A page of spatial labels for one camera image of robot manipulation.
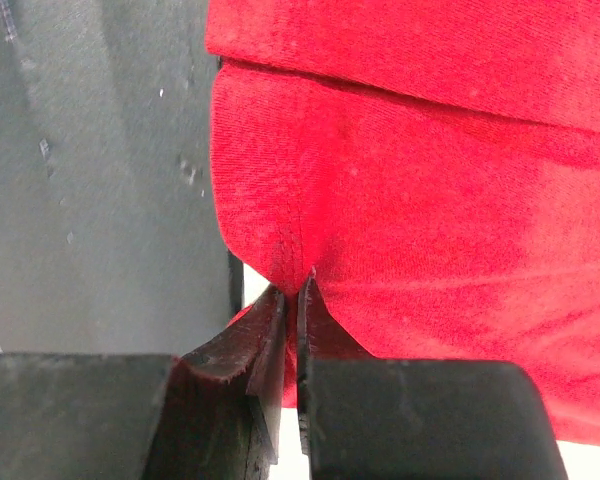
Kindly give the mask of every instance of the knit fabric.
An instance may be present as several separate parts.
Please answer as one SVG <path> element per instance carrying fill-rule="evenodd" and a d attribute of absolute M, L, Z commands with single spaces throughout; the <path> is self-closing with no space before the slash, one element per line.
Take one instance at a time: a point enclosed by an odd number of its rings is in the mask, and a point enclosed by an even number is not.
<path fill-rule="evenodd" d="M 600 445 L 600 0 L 211 0 L 207 46 L 229 248 L 374 355 L 517 363 Z"/>

